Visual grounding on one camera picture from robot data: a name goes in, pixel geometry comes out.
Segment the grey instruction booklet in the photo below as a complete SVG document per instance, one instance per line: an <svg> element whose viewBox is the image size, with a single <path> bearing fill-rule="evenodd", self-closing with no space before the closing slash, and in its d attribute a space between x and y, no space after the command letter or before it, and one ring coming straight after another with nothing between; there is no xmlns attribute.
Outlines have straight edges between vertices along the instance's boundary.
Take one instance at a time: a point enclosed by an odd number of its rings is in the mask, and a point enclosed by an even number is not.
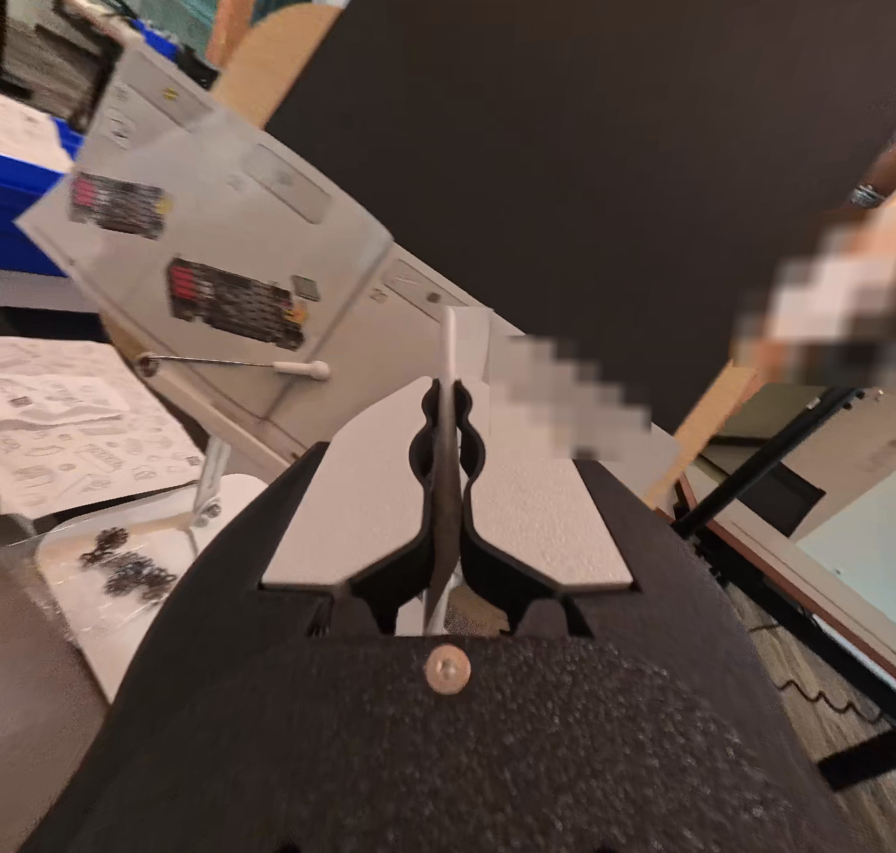
<svg viewBox="0 0 896 853"><path fill-rule="evenodd" d="M454 287L495 308L459 380L519 392L538 454L609 479L672 442L890 137L894 0L351 0L273 134L168 76L126 56L128 144L98 119L24 224L159 357L330 365L151 380L286 467L216 541L262 589L333 436L436 378Z"/></svg>

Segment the clear bag of black gears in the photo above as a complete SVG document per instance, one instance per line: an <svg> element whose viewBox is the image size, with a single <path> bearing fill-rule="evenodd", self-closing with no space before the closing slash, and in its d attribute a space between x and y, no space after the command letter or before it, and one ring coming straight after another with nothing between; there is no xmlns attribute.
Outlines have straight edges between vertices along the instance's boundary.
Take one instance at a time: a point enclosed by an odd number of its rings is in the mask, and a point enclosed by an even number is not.
<svg viewBox="0 0 896 853"><path fill-rule="evenodd" d="M159 608L196 555L189 531L114 520L53 533L36 561L61 612L95 625Z"/></svg>

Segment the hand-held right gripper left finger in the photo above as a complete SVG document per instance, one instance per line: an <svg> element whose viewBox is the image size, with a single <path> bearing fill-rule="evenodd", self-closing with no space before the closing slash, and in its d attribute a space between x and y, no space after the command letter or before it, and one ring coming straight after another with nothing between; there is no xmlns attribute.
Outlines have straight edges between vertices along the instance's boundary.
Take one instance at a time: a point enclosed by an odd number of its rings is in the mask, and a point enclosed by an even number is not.
<svg viewBox="0 0 896 853"><path fill-rule="evenodd" d="M384 635L424 635L434 570L440 383L420 377L325 447L260 580L263 590L363 601Z"/></svg>

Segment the brown edged grey table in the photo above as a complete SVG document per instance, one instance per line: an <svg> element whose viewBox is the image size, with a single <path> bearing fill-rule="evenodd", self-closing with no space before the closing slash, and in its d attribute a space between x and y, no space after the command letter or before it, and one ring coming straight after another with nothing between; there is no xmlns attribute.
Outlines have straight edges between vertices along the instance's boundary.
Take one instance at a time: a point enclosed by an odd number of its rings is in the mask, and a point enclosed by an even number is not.
<svg viewBox="0 0 896 853"><path fill-rule="evenodd" d="M784 459L855 401L861 389L831 388L810 401L742 465L716 482L696 464L677 480L674 530L685 539L711 532L750 565L747 591L757 601L770 596L768 610L783 600L790 633L872 699L894 720L894 622L834 569L806 554L741 500Z"/></svg>

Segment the white printed paper bag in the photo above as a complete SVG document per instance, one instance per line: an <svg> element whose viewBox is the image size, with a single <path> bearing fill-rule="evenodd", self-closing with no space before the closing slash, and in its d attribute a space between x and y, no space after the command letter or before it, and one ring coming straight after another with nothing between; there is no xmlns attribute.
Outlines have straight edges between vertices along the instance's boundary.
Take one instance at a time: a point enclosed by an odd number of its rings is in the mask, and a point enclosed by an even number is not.
<svg viewBox="0 0 896 853"><path fill-rule="evenodd" d="M110 345L1 340L1 511L36 520L194 483L204 455Z"/></svg>

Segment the white printed paper sheet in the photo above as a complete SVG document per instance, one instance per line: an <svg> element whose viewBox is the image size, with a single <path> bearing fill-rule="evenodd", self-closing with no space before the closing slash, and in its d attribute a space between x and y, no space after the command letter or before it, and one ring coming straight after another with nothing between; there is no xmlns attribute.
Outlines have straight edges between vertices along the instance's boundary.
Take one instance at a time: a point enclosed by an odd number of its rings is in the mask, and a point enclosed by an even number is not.
<svg viewBox="0 0 896 853"><path fill-rule="evenodd" d="M66 173L73 164L53 119L5 95L1 96L1 155L57 173Z"/></svg>

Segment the white book stand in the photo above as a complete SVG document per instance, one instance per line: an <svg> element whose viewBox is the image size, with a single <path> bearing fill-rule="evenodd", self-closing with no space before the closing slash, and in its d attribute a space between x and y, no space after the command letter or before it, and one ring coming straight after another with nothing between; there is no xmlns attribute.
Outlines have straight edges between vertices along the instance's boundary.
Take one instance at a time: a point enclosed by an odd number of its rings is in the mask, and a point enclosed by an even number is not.
<svg viewBox="0 0 896 853"><path fill-rule="evenodd" d="M206 466L204 456L203 469ZM215 492L199 493L203 469L200 478L182 487L61 511L36 520L25 519L36 534L36 567L39 547L48 536L82 526L96 529L114 520L127 526L148 524L152 529L173 527L189 531L196 544L197 557L267 488L259 478L232 474L220 476ZM82 654L99 690L108 703L113 702L142 638L161 607L124 623L87 625L61 612L56 605L71 630L73 645Z"/></svg>

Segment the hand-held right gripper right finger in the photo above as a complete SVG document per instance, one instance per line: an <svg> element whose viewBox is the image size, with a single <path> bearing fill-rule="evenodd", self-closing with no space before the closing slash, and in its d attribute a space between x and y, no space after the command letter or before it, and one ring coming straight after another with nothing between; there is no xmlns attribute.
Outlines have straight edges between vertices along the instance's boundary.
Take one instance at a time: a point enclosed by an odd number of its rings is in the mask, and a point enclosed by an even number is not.
<svg viewBox="0 0 896 853"><path fill-rule="evenodd" d="M480 381L454 382L464 581L507 635L589 635L578 600L635 590L608 524L569 458L537 453L521 420L504 441Z"/></svg>

